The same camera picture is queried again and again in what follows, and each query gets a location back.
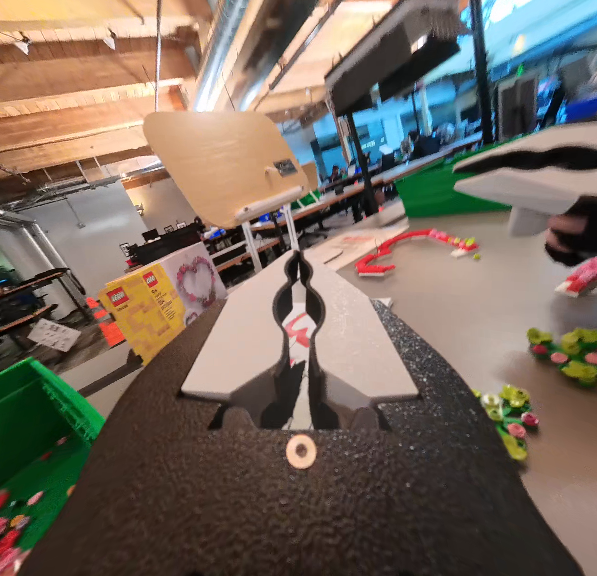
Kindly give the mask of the green plastic bin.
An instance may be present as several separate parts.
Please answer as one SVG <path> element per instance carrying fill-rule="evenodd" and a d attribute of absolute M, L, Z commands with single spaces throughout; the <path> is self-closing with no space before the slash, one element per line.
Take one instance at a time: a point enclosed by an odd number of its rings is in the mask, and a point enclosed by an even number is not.
<path fill-rule="evenodd" d="M 458 154 L 453 160 L 442 159 L 414 174 L 394 180 L 394 187 L 402 200 L 406 215 L 410 218 L 423 218 L 509 212 L 510 206 L 477 199 L 454 190 L 458 180 L 475 175 L 474 173 L 454 174 L 452 171 L 454 165 L 495 147 L 495 145 L 488 145 L 477 151 Z"/>
<path fill-rule="evenodd" d="M 63 437 L 79 438 L 89 456 L 104 424 L 80 393 L 39 361 L 11 365 L 1 372 L 1 485 Z"/>

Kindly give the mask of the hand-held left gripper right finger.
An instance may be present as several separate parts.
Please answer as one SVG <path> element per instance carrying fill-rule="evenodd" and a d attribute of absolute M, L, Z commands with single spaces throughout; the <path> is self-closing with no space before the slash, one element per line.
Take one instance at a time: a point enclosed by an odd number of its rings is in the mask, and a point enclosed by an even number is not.
<path fill-rule="evenodd" d="M 310 338 L 309 395 L 314 404 L 375 406 L 419 395 L 372 300 L 326 266 L 300 254 Z"/>

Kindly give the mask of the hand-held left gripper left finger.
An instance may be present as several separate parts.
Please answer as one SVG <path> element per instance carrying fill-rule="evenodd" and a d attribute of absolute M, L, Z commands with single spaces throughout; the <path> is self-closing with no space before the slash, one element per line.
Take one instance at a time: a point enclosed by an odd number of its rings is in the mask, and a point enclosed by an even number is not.
<path fill-rule="evenodd" d="M 182 393 L 231 406 L 269 406 L 289 369 L 282 320 L 293 308 L 300 254 L 290 250 L 226 299 Z"/>

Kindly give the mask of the white printed paper sheet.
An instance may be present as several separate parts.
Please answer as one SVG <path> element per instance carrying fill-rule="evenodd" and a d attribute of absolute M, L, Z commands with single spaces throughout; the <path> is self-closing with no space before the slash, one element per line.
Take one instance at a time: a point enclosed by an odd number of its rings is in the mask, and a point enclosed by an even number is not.
<path fill-rule="evenodd" d="M 27 338 L 38 345 L 65 353 L 70 351 L 80 336 L 81 331 L 77 329 L 41 318 L 34 324 Z"/>

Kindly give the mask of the pale paper sheet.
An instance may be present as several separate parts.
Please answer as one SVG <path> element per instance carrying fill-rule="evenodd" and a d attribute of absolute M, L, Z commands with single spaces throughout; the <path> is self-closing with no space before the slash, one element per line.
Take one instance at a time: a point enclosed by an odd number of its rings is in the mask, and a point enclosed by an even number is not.
<path fill-rule="evenodd" d="M 408 224 L 384 228 L 364 228 L 333 237 L 318 247 L 318 262 L 333 271 L 354 265 L 355 262 L 376 250 L 388 239 L 405 233 L 408 228 Z"/>

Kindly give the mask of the red pink lego frame section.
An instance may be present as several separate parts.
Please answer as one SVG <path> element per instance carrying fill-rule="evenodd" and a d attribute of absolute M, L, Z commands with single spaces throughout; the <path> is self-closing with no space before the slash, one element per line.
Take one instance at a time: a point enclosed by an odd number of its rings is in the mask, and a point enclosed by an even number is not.
<path fill-rule="evenodd" d="M 578 298 L 596 289 L 596 257 L 588 259 L 577 267 L 564 282 L 555 289 L 556 293 Z"/>

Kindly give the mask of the lego flower pieces cluster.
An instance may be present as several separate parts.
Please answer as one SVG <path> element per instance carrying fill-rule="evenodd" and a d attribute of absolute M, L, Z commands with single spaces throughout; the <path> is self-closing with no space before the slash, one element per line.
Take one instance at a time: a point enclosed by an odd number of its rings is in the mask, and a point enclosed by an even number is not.
<path fill-rule="evenodd" d="M 538 360 L 549 362 L 579 386 L 596 387 L 596 330 L 576 328 L 559 340 L 545 331 L 526 332 L 529 351 Z"/>
<path fill-rule="evenodd" d="M 505 384 L 499 393 L 473 388 L 471 392 L 494 424 L 509 457 L 523 465 L 528 458 L 528 436 L 536 435 L 540 429 L 528 391 Z"/>

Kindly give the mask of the pile of pink lego pieces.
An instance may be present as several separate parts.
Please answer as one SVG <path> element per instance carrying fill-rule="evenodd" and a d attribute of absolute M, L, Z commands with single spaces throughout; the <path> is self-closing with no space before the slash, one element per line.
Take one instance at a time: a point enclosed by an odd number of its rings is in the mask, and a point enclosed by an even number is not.
<path fill-rule="evenodd" d="M 56 521 L 87 456 L 79 438 L 63 437 L 1 485 L 1 572 L 15 567 Z"/>

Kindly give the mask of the large silver ventilation duct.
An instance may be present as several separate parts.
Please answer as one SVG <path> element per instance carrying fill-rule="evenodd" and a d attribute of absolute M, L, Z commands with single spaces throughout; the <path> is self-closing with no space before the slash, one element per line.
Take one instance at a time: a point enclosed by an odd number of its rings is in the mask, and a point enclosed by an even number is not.
<path fill-rule="evenodd" d="M 220 0 L 190 100 L 192 111 L 214 109 L 226 84 L 226 61 L 249 3 L 250 0 Z"/>

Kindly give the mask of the black overhead lamp panel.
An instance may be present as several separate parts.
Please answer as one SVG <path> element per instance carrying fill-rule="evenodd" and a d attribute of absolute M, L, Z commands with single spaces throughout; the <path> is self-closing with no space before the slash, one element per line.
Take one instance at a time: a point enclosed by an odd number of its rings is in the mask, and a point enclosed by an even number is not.
<path fill-rule="evenodd" d="M 372 108 L 374 86 L 383 102 L 408 94 L 468 34 L 459 0 L 399 0 L 325 76 L 334 115 Z"/>

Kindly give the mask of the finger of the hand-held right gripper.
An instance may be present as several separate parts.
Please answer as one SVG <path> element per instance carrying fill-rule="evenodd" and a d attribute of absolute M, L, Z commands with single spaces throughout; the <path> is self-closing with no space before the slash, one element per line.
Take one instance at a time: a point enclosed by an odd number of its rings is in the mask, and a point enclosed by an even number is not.
<path fill-rule="evenodd" d="M 478 153 L 453 167 L 453 173 L 499 169 L 589 171 L 596 169 L 596 123 L 557 125 Z"/>
<path fill-rule="evenodd" d="M 497 169 L 459 180 L 454 190 L 510 206 L 509 235 L 530 237 L 545 231 L 552 216 L 568 212 L 580 199 L 596 197 L 596 170 Z"/>

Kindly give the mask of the red lego heart frame section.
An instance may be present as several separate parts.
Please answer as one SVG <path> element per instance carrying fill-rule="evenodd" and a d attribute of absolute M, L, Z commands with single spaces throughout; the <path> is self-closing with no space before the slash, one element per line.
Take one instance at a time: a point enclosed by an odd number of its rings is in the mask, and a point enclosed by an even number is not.
<path fill-rule="evenodd" d="M 473 254 L 479 257 L 480 246 L 474 237 L 461 238 L 448 234 L 435 228 L 406 231 L 377 245 L 372 253 L 368 253 L 354 263 L 354 268 L 359 277 L 384 277 L 395 270 L 394 264 L 381 264 L 380 260 L 392 254 L 393 249 L 401 243 L 410 241 L 431 241 L 445 245 L 451 249 L 453 258 L 460 258 Z"/>

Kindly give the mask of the thin black stand pole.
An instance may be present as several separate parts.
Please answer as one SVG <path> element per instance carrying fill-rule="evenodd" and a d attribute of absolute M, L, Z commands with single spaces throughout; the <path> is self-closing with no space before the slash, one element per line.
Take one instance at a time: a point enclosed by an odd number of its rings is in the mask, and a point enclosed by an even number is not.
<path fill-rule="evenodd" d="M 364 201 L 363 201 L 363 208 L 365 211 L 365 215 L 367 217 L 371 217 L 378 213 L 378 204 L 374 193 L 374 188 L 371 183 L 371 177 L 369 175 L 368 170 L 368 163 L 366 161 L 365 155 L 362 151 L 361 142 L 359 138 L 358 131 L 356 129 L 354 123 L 354 117 L 351 112 L 346 115 L 347 125 L 349 128 L 350 137 L 353 140 L 354 148 L 356 151 L 356 156 L 359 162 L 359 166 L 361 168 L 361 174 L 363 179 L 363 192 L 364 192 Z"/>

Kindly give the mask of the yellow lego set box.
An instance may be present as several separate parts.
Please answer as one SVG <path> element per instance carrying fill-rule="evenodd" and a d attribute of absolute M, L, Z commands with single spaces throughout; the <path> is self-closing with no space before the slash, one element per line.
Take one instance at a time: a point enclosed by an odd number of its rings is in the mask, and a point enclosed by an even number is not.
<path fill-rule="evenodd" d="M 100 302 L 143 365 L 226 297 L 226 287 L 203 243 L 170 253 L 99 291 Z"/>

